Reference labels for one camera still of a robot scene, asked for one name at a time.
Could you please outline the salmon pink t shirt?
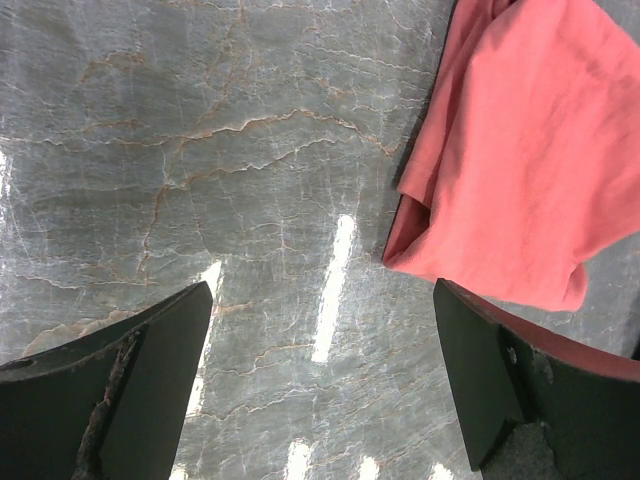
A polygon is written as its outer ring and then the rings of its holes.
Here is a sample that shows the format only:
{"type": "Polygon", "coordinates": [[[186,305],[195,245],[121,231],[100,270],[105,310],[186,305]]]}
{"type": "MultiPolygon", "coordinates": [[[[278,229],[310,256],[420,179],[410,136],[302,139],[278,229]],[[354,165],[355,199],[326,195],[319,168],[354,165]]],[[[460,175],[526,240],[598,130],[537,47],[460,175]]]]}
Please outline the salmon pink t shirt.
{"type": "Polygon", "coordinates": [[[639,48],[592,1],[460,1],[383,255],[550,311],[639,229],[639,48]]]}

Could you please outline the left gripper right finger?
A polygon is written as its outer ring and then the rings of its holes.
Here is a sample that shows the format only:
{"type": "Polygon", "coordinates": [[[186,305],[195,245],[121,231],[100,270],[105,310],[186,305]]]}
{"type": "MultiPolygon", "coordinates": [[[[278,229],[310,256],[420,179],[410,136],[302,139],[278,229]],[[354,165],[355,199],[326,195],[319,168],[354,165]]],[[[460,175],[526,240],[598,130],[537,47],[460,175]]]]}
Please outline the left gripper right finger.
{"type": "Polygon", "coordinates": [[[472,470],[538,461],[562,479],[639,476],[639,359],[574,341],[452,281],[434,292],[438,335],[472,470]]]}

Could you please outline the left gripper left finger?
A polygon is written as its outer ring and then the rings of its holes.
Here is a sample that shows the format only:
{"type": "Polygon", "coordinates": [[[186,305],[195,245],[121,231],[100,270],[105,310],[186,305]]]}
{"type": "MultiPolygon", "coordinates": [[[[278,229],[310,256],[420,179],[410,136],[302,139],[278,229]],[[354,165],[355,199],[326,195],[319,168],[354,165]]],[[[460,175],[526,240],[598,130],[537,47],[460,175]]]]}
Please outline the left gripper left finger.
{"type": "Polygon", "coordinates": [[[1,367],[4,479],[167,479],[213,299],[195,283],[1,367]]]}

